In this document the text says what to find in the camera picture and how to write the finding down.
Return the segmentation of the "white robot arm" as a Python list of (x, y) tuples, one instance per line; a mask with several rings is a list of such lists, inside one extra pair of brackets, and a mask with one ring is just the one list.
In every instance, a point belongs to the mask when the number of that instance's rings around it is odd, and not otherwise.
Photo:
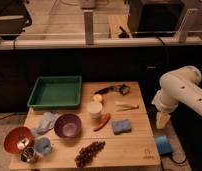
[(202, 74), (194, 66), (181, 67), (160, 77), (160, 89), (152, 100), (158, 110), (158, 129), (166, 126), (179, 103), (187, 105), (202, 117), (202, 89), (199, 87), (201, 80)]

